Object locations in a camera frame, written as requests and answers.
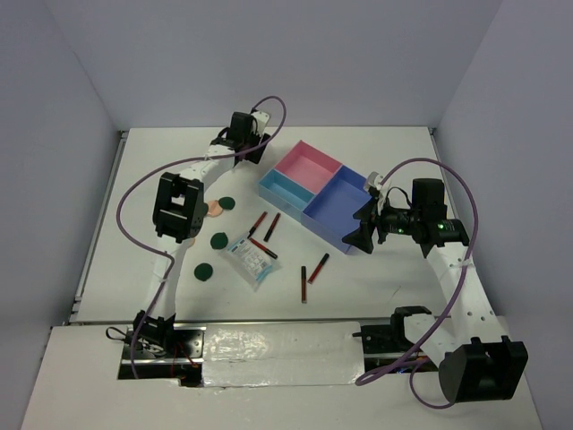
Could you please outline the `red lip gloss tube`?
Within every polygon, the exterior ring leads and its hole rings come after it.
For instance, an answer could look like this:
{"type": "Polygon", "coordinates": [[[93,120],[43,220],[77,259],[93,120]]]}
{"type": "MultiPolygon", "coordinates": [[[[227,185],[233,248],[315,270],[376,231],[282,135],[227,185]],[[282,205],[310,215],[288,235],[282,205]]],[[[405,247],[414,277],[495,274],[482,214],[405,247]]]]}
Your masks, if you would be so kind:
{"type": "Polygon", "coordinates": [[[256,219],[255,223],[252,225],[252,227],[249,229],[248,231],[248,237],[251,237],[254,232],[257,230],[257,228],[260,226],[260,224],[265,220],[265,218],[267,217],[268,212],[264,211],[259,218],[256,219]]]}

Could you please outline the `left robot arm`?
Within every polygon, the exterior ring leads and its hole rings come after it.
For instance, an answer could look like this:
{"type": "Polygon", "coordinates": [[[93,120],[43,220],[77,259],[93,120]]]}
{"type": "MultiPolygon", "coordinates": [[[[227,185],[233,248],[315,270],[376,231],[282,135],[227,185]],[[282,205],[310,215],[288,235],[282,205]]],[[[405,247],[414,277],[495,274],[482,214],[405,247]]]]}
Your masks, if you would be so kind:
{"type": "Polygon", "coordinates": [[[270,114],[256,108],[235,112],[230,126],[211,141],[206,154],[191,161],[178,173],[158,170],[152,223],[158,236],[155,246],[132,242],[156,255],[150,285],[150,304],[133,320],[133,341],[155,357],[164,357],[175,348],[175,296],[184,256],[201,231],[207,215],[205,192],[221,176],[243,160],[260,162],[270,135],[266,128],[270,114]]]}

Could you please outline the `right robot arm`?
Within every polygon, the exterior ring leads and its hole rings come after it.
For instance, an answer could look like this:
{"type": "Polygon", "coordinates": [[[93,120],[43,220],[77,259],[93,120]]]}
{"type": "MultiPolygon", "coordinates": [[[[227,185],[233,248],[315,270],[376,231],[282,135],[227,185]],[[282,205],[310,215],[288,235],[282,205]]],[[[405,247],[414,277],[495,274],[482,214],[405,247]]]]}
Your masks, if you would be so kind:
{"type": "Polygon", "coordinates": [[[509,338],[493,312],[468,253],[466,229],[447,216],[444,183],[414,180],[405,208],[391,205],[391,188],[377,173],[369,175],[364,189],[371,199],[354,214],[359,227],[344,243],[370,254],[374,234],[380,244],[390,234],[411,237],[440,283],[453,325],[443,327],[442,318],[422,306],[398,308],[391,316],[391,344],[422,352],[437,366],[448,404],[511,399],[528,360],[526,346],[509,338]]]}

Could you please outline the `dark red lip gloss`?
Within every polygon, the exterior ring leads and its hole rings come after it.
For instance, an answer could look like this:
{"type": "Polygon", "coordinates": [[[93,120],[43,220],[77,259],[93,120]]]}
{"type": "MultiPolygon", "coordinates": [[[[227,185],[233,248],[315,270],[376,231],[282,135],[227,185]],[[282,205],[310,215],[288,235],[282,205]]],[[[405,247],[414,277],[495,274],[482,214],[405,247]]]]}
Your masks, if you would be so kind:
{"type": "Polygon", "coordinates": [[[269,239],[271,238],[271,236],[272,236],[272,234],[273,234],[273,232],[274,232],[274,230],[278,224],[278,221],[280,220],[280,217],[281,217],[281,214],[279,212],[274,216],[274,218],[271,221],[271,224],[269,226],[269,229],[267,230],[267,232],[263,238],[264,242],[269,242],[269,239]]]}

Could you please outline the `cotton pad pack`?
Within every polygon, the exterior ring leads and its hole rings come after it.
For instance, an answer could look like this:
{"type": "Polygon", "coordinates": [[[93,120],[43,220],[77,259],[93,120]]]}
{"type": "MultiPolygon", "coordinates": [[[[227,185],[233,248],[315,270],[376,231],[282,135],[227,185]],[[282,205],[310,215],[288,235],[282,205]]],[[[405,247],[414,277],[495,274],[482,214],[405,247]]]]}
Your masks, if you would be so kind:
{"type": "Polygon", "coordinates": [[[255,245],[246,233],[231,240],[218,253],[253,291],[257,291],[270,274],[282,268],[278,259],[255,245]]]}

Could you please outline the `slanted red lip gloss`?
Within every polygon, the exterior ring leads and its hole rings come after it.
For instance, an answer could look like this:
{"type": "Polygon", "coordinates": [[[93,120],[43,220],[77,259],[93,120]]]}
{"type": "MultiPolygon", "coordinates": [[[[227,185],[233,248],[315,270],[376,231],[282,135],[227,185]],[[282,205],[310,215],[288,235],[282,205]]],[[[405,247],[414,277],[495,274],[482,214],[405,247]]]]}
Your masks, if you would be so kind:
{"type": "Polygon", "coordinates": [[[312,284],[312,283],[315,281],[315,279],[317,278],[317,276],[318,276],[319,273],[321,272],[323,266],[324,266],[325,263],[328,261],[328,259],[329,259],[329,254],[328,254],[328,253],[325,253],[325,254],[321,257],[319,263],[318,263],[318,264],[316,265],[316,267],[314,268],[314,270],[313,270],[313,272],[312,272],[310,278],[307,280],[309,284],[312,284]]]}

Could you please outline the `long red lip gloss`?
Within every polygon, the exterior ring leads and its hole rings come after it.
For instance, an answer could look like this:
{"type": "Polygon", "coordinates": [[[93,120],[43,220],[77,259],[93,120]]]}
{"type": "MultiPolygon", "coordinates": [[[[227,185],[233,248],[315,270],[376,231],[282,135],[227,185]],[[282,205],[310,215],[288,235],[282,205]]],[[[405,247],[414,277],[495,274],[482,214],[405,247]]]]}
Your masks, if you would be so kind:
{"type": "Polygon", "coordinates": [[[301,267],[301,303],[307,303],[307,270],[306,266],[301,267]]]}

